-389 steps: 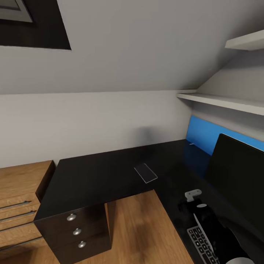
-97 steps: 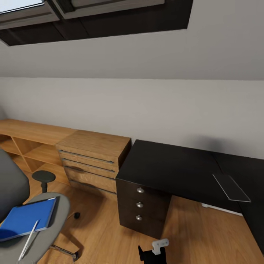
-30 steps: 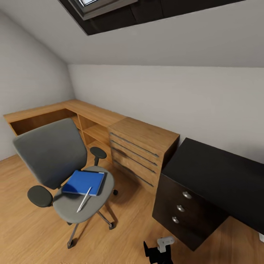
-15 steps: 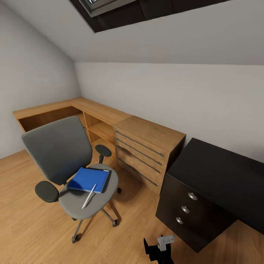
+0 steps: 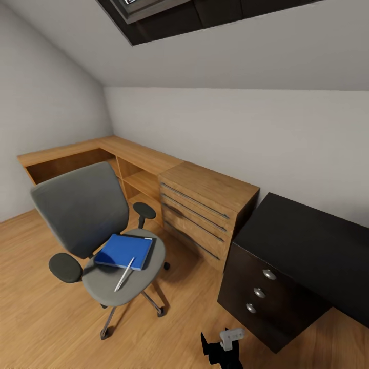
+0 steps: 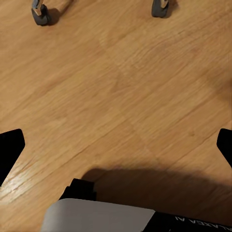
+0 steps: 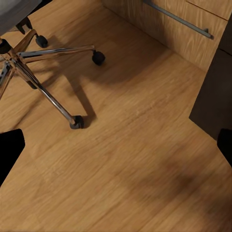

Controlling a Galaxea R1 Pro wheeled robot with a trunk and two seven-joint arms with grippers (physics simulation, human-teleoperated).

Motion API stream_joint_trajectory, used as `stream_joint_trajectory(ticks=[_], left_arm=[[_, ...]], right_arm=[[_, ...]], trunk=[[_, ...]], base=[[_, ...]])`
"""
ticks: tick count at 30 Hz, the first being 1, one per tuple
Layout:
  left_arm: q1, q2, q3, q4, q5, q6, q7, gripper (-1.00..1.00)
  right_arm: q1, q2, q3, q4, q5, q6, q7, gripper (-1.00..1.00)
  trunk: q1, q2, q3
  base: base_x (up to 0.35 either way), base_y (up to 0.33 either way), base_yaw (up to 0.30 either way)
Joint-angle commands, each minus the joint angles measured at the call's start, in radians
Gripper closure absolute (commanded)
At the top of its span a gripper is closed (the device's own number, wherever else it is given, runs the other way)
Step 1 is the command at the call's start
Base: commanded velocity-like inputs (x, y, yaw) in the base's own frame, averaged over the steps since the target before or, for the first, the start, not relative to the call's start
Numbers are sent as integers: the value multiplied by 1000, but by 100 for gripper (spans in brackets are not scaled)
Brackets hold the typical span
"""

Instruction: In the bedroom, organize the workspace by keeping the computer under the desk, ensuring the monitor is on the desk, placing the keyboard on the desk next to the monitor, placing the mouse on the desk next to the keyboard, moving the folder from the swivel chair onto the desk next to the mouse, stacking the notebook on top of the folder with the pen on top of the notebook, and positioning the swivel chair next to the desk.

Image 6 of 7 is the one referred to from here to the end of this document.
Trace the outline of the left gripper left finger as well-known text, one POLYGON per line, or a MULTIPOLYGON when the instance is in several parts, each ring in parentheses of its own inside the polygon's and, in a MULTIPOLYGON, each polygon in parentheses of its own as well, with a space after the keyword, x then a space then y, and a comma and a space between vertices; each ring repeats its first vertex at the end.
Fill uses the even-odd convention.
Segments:
POLYGON ((0 133, 0 187, 25 147, 21 129, 0 133))

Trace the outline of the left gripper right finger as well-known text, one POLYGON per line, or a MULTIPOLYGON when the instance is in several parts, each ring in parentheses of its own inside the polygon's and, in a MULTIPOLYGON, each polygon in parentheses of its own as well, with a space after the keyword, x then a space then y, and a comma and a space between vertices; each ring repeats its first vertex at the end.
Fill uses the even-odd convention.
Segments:
POLYGON ((217 137, 217 146, 232 167, 232 130, 220 129, 217 137))

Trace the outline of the swivel chair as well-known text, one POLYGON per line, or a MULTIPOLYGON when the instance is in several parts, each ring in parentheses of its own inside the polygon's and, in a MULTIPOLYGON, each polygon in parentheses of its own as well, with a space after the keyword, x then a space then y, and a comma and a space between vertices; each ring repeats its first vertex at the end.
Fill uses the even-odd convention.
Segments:
MULTIPOLYGON (((37 25, 51 23, 51 18, 44 0, 33 0, 32 15, 37 25)), ((169 0, 153 0, 151 15, 165 17, 167 15, 169 0)))

